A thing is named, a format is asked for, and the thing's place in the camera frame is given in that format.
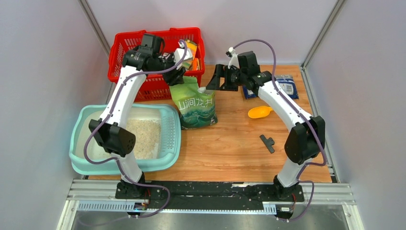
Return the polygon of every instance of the teal plastic bin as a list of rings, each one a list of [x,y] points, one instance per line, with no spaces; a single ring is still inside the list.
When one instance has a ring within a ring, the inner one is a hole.
[[[97,120],[107,105],[88,105],[84,107],[73,128],[70,140],[69,157],[73,169],[82,175],[119,175],[115,161],[94,165],[83,156],[83,147],[90,135],[88,128],[91,119]],[[137,160],[144,172],[164,170],[172,166],[179,157],[180,120],[175,108],[167,104],[133,104],[129,119],[155,119],[161,124],[160,146],[156,159]],[[93,139],[88,147],[89,157],[102,161],[109,157]]]

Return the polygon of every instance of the orange plastic scoop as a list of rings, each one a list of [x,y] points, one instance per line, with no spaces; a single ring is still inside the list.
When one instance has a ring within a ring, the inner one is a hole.
[[[248,116],[250,118],[263,118],[269,115],[269,113],[273,111],[273,109],[269,106],[259,106],[252,108],[248,111]]]

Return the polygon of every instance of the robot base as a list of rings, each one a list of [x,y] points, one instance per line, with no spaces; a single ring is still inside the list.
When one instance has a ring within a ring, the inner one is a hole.
[[[142,173],[141,178],[139,179],[138,182],[140,184],[145,184],[144,173]],[[115,191],[115,198],[116,199],[137,199],[140,197],[144,198],[145,192],[146,192],[145,187],[120,180],[120,182],[117,184],[117,189]]]

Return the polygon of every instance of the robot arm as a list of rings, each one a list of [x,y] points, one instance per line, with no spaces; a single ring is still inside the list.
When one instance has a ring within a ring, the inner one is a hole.
[[[125,176],[138,182],[143,175],[133,154],[135,135],[125,129],[134,98],[147,78],[147,75],[142,73],[169,69],[175,63],[192,56],[188,49],[178,48],[169,56],[162,57],[159,53],[162,42],[160,37],[145,34],[142,44],[125,54],[117,87],[111,100],[99,120],[91,120],[89,123],[89,128],[93,132],[101,125],[102,120],[108,117],[94,137],[99,146],[119,161],[118,165],[124,172],[122,180],[127,183],[130,181]],[[179,65],[164,73],[163,78],[168,85],[183,83],[182,77],[185,72],[186,69]]]
[[[213,78],[206,88],[209,90],[238,91],[238,86],[244,85],[271,106],[282,119],[290,132],[285,143],[285,152],[288,158],[282,170],[275,176],[274,183],[278,196],[288,196],[298,184],[297,176],[304,164],[312,161],[320,152],[316,140],[310,133],[304,119],[309,121],[315,129],[323,147],[325,142],[325,122],[321,117],[312,117],[300,108],[282,90],[278,82],[274,84],[271,73],[268,71],[261,72],[256,56],[252,51],[238,55],[231,47],[226,54],[231,57],[229,64],[227,66],[216,65]],[[220,85],[220,78],[225,79],[222,85]],[[279,94],[283,94],[290,104]]]

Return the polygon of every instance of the blue package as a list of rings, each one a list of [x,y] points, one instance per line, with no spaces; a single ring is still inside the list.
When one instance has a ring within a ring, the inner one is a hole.
[[[299,99],[296,84],[293,81],[292,75],[276,75],[275,79],[290,98]],[[257,97],[253,91],[248,90],[245,86],[242,87],[242,90],[244,92],[245,99]]]

